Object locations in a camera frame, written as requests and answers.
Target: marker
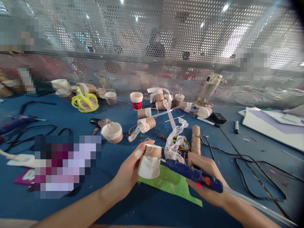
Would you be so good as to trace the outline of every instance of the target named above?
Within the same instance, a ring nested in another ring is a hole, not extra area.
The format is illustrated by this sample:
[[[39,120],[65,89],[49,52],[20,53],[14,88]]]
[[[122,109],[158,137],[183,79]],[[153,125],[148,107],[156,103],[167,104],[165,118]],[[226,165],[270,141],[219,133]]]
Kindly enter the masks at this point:
[[[205,119],[201,119],[200,117],[198,117],[199,120],[204,121],[205,123],[208,123],[210,125],[213,125],[214,127],[220,128],[220,125],[213,123],[211,121],[205,120]]]
[[[235,134],[238,134],[238,121],[235,122],[234,133],[235,133]]]

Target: white paper cup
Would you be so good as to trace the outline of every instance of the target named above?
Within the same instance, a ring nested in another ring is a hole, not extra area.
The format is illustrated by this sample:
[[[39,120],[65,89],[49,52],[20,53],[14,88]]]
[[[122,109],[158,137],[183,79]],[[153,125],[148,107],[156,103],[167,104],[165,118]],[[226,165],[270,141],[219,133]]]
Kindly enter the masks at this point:
[[[142,109],[143,106],[143,94],[141,92],[133,92],[130,94],[133,109],[135,111]]]
[[[70,90],[70,84],[66,79],[56,79],[51,81],[51,83],[56,90],[59,89]]]

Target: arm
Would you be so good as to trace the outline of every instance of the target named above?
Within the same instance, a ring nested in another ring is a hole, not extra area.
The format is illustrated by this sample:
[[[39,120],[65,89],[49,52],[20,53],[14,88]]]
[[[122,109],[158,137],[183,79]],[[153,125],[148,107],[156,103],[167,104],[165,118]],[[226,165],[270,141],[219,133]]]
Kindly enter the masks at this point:
[[[139,144],[135,151],[122,163],[117,175],[110,183],[48,216],[32,228],[89,227],[107,210],[129,194],[139,179],[137,169],[139,158],[146,149],[145,144],[153,143],[154,141],[150,140]]]
[[[188,162],[189,166],[198,166],[200,169],[221,180],[224,186],[229,187],[212,159],[202,157],[198,154],[188,153]],[[279,227],[253,206],[227,192],[217,193],[208,188],[199,187],[189,179],[187,179],[187,183],[206,201],[223,208],[244,227]]]

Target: black marker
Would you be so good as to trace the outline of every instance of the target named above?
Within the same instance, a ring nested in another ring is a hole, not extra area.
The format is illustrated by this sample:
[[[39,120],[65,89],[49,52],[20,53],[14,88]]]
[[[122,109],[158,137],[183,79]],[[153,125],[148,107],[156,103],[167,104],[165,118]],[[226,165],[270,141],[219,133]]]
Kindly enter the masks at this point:
[[[238,134],[238,121],[235,122],[234,133],[235,133],[235,134]]]

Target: purple paper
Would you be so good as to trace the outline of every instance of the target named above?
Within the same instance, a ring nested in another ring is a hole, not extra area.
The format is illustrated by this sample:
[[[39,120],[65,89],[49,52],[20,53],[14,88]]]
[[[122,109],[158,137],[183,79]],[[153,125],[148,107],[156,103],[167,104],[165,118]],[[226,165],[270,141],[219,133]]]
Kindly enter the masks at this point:
[[[304,127],[280,123],[280,122],[276,121],[274,118],[272,118],[271,116],[269,116],[266,113],[259,111],[259,110],[249,110],[249,112],[253,113],[260,119],[264,120],[266,123],[277,128],[278,130],[280,130],[281,132],[283,132],[285,134],[302,134],[302,133],[304,133]]]

